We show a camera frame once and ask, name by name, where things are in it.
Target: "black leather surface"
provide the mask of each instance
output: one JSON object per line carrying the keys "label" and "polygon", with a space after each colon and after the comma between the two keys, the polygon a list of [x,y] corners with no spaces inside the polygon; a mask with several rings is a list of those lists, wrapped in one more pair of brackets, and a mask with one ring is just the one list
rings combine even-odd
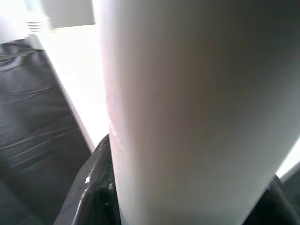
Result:
{"label": "black leather surface", "polygon": [[53,224],[89,156],[45,53],[0,45],[0,225]]}

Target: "wrinkled black material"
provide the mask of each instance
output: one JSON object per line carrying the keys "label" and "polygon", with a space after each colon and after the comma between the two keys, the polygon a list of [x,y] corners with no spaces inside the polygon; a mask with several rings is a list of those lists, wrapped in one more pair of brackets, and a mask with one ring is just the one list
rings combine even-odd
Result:
{"label": "wrinkled black material", "polygon": [[[275,177],[244,225],[299,225],[296,208]],[[120,225],[108,136],[81,168],[54,225]]]}
{"label": "wrinkled black material", "polygon": [[89,156],[45,53],[0,45],[0,225],[53,224]]}

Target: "white wall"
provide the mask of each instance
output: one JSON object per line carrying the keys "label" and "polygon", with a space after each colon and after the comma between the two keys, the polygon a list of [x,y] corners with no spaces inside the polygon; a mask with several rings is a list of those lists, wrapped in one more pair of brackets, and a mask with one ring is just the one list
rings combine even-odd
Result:
{"label": "white wall", "polygon": [[27,36],[25,12],[23,0],[0,0],[0,44]]}
{"label": "white wall", "polygon": [[91,0],[41,0],[52,27],[94,24]]}

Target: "white pipe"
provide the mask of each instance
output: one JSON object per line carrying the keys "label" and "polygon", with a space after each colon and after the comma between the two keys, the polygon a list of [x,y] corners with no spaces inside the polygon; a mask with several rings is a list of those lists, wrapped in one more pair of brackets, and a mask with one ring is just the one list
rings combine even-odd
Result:
{"label": "white pipe", "polygon": [[27,9],[25,24],[28,39],[34,49],[42,50],[43,46],[38,36],[51,31],[50,19],[46,16],[40,0],[25,0],[25,5]]}
{"label": "white pipe", "polygon": [[240,225],[299,136],[299,21],[241,2],[102,0],[123,225]]}

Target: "white surface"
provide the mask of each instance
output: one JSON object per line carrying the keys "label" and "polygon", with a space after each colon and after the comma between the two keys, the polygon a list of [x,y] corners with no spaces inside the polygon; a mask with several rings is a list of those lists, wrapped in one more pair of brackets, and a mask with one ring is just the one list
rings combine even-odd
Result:
{"label": "white surface", "polygon": [[[61,28],[44,34],[40,40],[93,151],[108,133],[97,26]],[[277,176],[283,177],[298,162],[300,140],[279,167]]]}

